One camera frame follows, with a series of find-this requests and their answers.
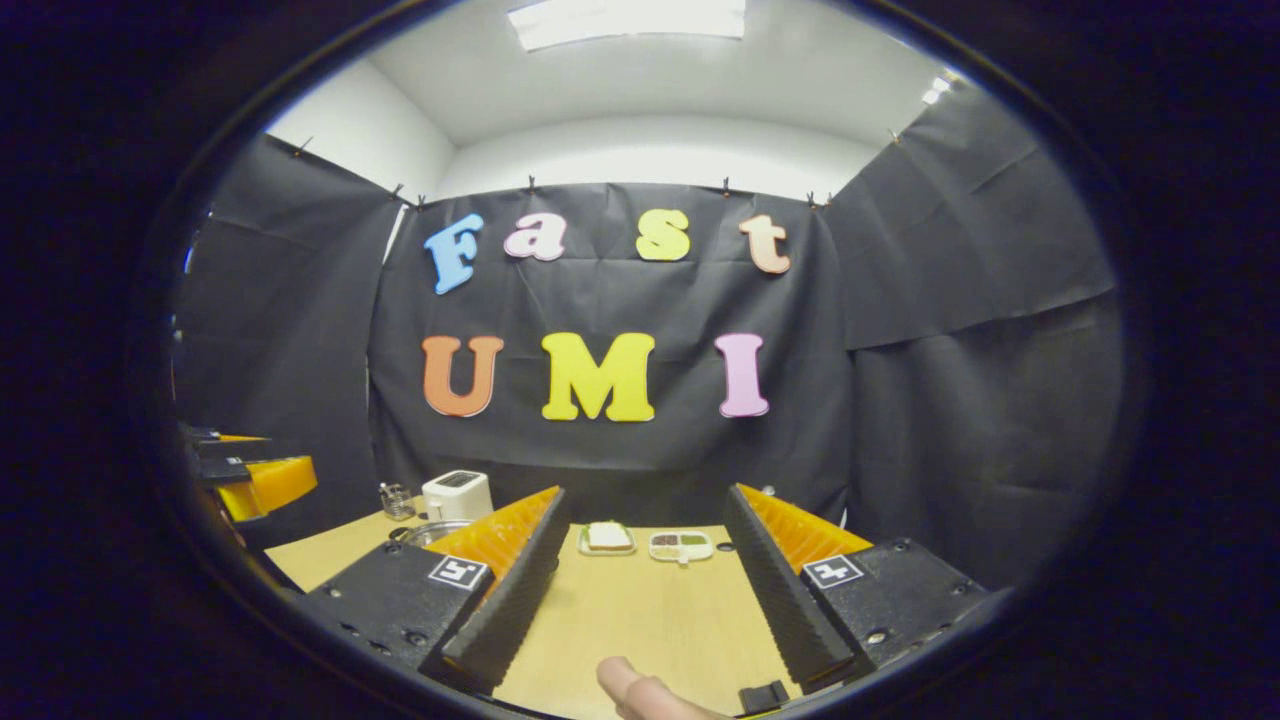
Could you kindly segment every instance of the foam letter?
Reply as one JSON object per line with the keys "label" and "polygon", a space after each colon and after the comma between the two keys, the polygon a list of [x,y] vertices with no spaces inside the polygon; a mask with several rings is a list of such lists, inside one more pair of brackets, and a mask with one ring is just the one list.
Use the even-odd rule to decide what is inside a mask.
{"label": "foam letter", "polygon": [[756,215],[750,220],[737,224],[737,229],[746,233],[746,241],[751,246],[751,261],[765,273],[785,273],[791,268],[791,259],[778,255],[778,246],[774,241],[786,240],[787,231],[773,224],[768,215]]}
{"label": "foam letter", "polygon": [[758,334],[730,333],[716,338],[716,347],[724,354],[724,402],[721,415],[726,418],[755,418],[769,411],[769,401],[760,397],[759,370],[755,351],[764,345]]}
{"label": "foam letter", "polygon": [[507,236],[507,241],[502,243],[507,255],[512,258],[532,255],[539,260],[554,260],[563,255],[564,246],[561,240],[568,227],[564,218],[554,213],[534,213],[516,220],[516,227],[527,229],[520,229]]}
{"label": "foam letter", "polygon": [[577,407],[570,391],[577,395],[586,416],[600,414],[604,398],[613,391],[613,402],[604,413],[614,423],[644,423],[654,411],[649,405],[649,352],[653,336],[622,333],[613,338],[604,363],[596,366],[591,352],[577,333],[552,333],[543,338],[543,350],[552,356],[550,400],[543,407],[548,420],[572,420]]}
{"label": "foam letter", "polygon": [[479,415],[493,400],[493,364],[502,350],[502,338],[480,336],[471,338],[467,347],[476,354],[471,392],[453,395],[449,387],[449,374],[453,369],[453,354],[462,347],[456,337],[435,336],[422,341],[426,354],[426,369],[422,372],[422,395],[426,404],[440,415],[470,418]]}
{"label": "foam letter", "polygon": [[422,247],[431,251],[435,260],[435,293],[444,295],[471,279],[475,270],[462,260],[476,259],[476,233],[484,227],[484,218],[471,213],[443,231],[426,238]]}
{"label": "foam letter", "polygon": [[680,260],[689,255],[689,218],[680,210],[654,209],[640,215],[636,250],[645,260]]}

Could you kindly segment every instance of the orange letter u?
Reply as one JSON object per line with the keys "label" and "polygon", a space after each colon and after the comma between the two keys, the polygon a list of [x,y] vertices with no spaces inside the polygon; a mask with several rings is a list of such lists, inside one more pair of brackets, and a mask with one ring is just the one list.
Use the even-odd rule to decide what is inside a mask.
{"label": "orange letter u", "polygon": [[440,415],[470,418],[479,415],[493,400],[493,365],[502,350],[502,338],[480,336],[471,338],[467,347],[476,354],[475,378],[471,392],[454,395],[449,387],[453,354],[462,347],[456,337],[434,336],[422,341],[426,369],[422,372],[422,395],[426,404]]}

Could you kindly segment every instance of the white toaster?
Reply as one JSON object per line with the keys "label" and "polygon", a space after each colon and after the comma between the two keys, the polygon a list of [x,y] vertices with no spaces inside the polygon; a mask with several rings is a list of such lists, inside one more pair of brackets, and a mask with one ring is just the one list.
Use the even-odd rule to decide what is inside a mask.
{"label": "white toaster", "polygon": [[493,512],[489,475],[453,470],[422,484],[422,506],[430,520],[479,520]]}

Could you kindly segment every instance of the hand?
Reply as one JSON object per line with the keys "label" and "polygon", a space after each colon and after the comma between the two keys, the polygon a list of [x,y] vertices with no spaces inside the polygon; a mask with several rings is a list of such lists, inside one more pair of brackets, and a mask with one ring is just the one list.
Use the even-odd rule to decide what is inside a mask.
{"label": "hand", "polygon": [[727,720],[676,697],[658,678],[636,673],[626,657],[602,660],[595,666],[595,679],[613,698],[623,720]]}

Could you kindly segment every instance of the table surface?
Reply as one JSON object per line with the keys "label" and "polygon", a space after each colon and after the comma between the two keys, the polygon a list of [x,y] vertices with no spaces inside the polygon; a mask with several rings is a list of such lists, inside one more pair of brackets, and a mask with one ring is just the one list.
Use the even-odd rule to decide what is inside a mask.
{"label": "table surface", "polygon": [[[376,512],[266,555],[310,592],[384,542],[393,528],[419,524]],[[559,568],[494,697],[566,717],[616,717],[613,702],[595,683],[595,665],[612,655],[726,715],[742,712],[741,688],[782,680],[792,698],[800,696],[736,552],[716,551],[687,568],[649,557],[653,532],[701,530],[718,543],[728,539],[723,525],[631,528],[637,547],[625,556],[580,553],[580,528],[570,525]]]}

